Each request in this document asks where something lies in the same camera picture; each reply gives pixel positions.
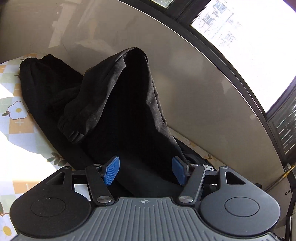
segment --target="silver screw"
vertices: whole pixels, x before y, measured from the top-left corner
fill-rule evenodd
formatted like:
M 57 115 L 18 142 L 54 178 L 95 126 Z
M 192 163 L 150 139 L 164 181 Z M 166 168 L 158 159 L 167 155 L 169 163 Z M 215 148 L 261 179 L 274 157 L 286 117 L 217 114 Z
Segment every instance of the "silver screw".
M 191 196 L 181 196 L 179 197 L 179 201 L 182 203 L 190 203 L 193 201 L 193 198 Z
M 109 203 L 112 201 L 112 198 L 109 196 L 100 196 L 97 198 L 97 201 L 100 203 Z

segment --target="yellow flower center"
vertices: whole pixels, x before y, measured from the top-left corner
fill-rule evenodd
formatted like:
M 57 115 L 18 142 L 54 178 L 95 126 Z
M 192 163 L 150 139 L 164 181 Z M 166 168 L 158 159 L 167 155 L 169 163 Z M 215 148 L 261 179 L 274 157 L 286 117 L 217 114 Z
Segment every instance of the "yellow flower center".
M 11 229 L 7 226 L 3 227 L 3 232 L 7 235 L 10 236 L 11 235 Z

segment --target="orange square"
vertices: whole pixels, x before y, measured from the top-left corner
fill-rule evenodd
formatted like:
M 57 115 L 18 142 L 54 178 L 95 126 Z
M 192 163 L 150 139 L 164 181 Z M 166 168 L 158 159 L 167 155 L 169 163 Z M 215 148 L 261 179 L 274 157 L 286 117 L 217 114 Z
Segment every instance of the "orange square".
M 18 97 L 22 97 L 22 89 L 20 87 L 20 84 L 15 84 L 15 89 L 13 91 L 13 96 L 18 96 Z
M 34 133 L 34 122 L 28 115 L 24 119 L 9 119 L 9 134 Z
M 29 57 L 29 56 L 36 58 L 37 54 L 35 54 L 35 53 L 29 53 L 29 54 L 24 55 L 23 58 Z
M 6 65 L 0 65 L 0 73 L 3 73 L 5 67 L 6 67 Z
M 12 183 L 15 194 L 25 193 L 38 184 L 38 182 L 29 181 L 12 181 Z

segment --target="bright sky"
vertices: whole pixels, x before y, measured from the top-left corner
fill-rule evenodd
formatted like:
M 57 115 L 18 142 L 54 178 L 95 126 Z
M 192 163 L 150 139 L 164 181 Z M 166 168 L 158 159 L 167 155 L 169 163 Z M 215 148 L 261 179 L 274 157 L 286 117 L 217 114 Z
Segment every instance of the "bright sky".
M 204 11 L 212 11 L 215 2 L 212 0 Z M 234 33 L 237 40 L 230 46 L 219 46 L 213 40 L 212 44 L 216 44 L 268 111 L 296 76 L 296 13 L 283 0 L 221 2 L 233 8 L 233 19 L 241 27 Z

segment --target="white flower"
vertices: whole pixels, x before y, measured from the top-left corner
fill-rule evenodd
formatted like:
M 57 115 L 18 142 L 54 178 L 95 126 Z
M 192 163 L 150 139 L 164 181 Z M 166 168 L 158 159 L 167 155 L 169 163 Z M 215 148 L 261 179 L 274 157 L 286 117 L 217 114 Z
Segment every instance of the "white flower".
M 28 116 L 24 104 L 21 101 L 16 101 L 13 105 L 8 107 L 9 117 L 13 120 L 24 119 Z
M 0 240 L 9 241 L 17 235 L 15 228 L 10 221 L 9 214 L 0 215 Z

